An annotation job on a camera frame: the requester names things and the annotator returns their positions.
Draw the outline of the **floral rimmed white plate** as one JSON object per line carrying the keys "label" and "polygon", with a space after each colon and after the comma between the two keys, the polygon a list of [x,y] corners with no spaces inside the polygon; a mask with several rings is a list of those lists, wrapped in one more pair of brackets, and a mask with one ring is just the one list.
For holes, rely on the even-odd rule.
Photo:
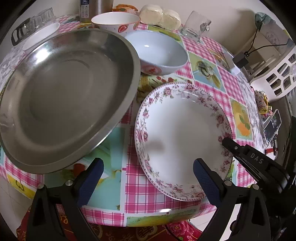
{"label": "floral rimmed white plate", "polygon": [[193,172],[203,159],[225,178],[232,155],[222,146],[232,130],[221,106],[205,90],[185,82],[163,84],[142,102],[135,122],[139,163],[160,192],[179,201],[205,194]]}

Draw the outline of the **large stainless steel basin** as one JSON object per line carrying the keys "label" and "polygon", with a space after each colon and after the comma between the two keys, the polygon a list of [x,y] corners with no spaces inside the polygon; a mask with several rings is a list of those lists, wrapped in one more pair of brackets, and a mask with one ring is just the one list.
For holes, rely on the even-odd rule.
{"label": "large stainless steel basin", "polygon": [[1,97],[1,146],[18,168],[61,170],[112,132],[137,92],[140,61],[120,35],[82,29],[52,37],[17,66]]}

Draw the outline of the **light blue ceramic bowl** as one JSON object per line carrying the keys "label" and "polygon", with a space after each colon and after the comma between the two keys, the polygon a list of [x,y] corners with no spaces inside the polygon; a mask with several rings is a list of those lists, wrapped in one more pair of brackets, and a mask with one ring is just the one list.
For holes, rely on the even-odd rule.
{"label": "light blue ceramic bowl", "polygon": [[153,31],[134,31],[125,36],[140,59],[141,72],[168,75],[186,65],[188,54],[172,37]]}

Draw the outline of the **white bowl red pattern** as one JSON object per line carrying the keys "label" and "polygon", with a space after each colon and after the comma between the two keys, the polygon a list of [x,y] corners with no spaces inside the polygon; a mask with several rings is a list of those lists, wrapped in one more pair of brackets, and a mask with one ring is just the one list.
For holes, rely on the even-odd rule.
{"label": "white bowl red pattern", "polygon": [[91,23],[94,28],[125,36],[137,29],[140,17],[127,12],[113,11],[94,16]]}

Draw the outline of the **small white square dish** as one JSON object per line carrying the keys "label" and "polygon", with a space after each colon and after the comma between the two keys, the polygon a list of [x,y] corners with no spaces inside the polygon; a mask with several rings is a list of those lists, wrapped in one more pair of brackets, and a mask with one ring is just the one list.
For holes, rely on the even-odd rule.
{"label": "small white square dish", "polygon": [[55,22],[41,28],[26,40],[22,50],[26,53],[32,51],[37,46],[45,42],[46,40],[58,35],[59,29],[60,29],[59,22]]}

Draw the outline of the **red floral cloth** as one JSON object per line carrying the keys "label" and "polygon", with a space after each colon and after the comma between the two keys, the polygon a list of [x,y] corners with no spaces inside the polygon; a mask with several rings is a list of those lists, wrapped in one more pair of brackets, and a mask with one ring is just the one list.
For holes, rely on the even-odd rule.
{"label": "red floral cloth", "polygon": [[[18,240],[26,240],[30,207],[16,229]],[[77,240],[68,224],[66,215],[59,214],[60,223],[68,240]],[[116,227],[90,223],[100,240],[198,240],[202,231],[189,221],[146,227]]]}

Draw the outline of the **smartphone on stand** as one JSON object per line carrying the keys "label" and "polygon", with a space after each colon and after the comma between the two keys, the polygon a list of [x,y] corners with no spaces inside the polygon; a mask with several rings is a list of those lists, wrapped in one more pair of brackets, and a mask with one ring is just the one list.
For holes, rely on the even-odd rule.
{"label": "smartphone on stand", "polygon": [[270,116],[263,125],[263,134],[265,138],[265,142],[268,145],[274,138],[274,136],[278,133],[278,130],[281,126],[281,116],[278,109],[276,109],[272,116]]}

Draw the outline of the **colourful snack package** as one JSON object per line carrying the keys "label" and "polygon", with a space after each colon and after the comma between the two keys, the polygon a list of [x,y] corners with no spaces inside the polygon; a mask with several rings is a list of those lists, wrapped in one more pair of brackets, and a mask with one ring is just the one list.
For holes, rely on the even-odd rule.
{"label": "colourful snack package", "polygon": [[261,115],[264,115],[268,112],[268,99],[267,95],[263,91],[255,90],[255,101],[258,107],[258,111]]}

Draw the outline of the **white lattice plastic chair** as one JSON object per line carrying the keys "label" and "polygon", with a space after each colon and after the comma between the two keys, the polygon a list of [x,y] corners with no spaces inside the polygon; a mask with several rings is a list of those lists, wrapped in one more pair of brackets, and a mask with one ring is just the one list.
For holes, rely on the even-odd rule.
{"label": "white lattice plastic chair", "polygon": [[295,46],[272,63],[267,72],[250,80],[254,90],[263,91],[269,102],[286,96],[295,88]]}

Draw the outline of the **white power strip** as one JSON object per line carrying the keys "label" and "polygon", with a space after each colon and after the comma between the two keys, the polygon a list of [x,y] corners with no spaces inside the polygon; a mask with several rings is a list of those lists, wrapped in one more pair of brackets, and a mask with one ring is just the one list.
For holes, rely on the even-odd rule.
{"label": "white power strip", "polygon": [[230,72],[233,75],[238,75],[240,73],[240,69],[234,64],[233,62],[233,56],[229,54],[228,52],[224,53],[224,58],[229,66]]}

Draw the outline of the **clear glass mug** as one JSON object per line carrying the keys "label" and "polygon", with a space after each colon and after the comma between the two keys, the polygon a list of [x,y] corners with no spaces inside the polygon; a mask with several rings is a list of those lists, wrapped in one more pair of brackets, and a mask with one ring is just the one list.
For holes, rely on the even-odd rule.
{"label": "clear glass mug", "polygon": [[211,20],[197,11],[192,11],[185,24],[180,28],[180,33],[196,42],[201,40],[210,29]]}

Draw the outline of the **clear drinking glass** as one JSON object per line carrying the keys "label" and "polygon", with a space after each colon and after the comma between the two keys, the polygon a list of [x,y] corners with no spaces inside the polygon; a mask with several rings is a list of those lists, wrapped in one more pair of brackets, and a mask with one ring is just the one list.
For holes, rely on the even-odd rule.
{"label": "clear drinking glass", "polygon": [[56,17],[54,15],[53,8],[42,10],[33,17],[33,23],[36,28],[41,28],[48,23],[54,22],[55,20]]}

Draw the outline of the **stainless steel thermos jug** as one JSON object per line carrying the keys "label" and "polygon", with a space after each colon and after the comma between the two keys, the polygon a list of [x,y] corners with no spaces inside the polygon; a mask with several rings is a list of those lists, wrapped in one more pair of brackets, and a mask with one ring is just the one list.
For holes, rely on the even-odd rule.
{"label": "stainless steel thermos jug", "polygon": [[89,23],[99,14],[112,11],[113,0],[79,0],[79,19],[82,23]]}

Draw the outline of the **orange snack packet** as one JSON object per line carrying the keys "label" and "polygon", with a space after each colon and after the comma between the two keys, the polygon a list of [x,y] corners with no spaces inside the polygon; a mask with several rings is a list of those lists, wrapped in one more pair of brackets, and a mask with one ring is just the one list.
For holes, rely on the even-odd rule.
{"label": "orange snack packet", "polygon": [[138,9],[129,4],[118,4],[117,6],[114,6],[112,8],[112,11],[122,11],[122,12],[127,12],[127,13],[132,13],[135,14],[138,12]]}

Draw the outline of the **packaged white steamed buns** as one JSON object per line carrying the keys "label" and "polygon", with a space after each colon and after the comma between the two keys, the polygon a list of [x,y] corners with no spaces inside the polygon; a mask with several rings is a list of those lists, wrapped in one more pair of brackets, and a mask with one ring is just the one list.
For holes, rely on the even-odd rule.
{"label": "packaged white steamed buns", "polygon": [[154,4],[146,4],[139,12],[141,22],[167,30],[177,30],[181,26],[180,15],[171,9],[164,9]]}

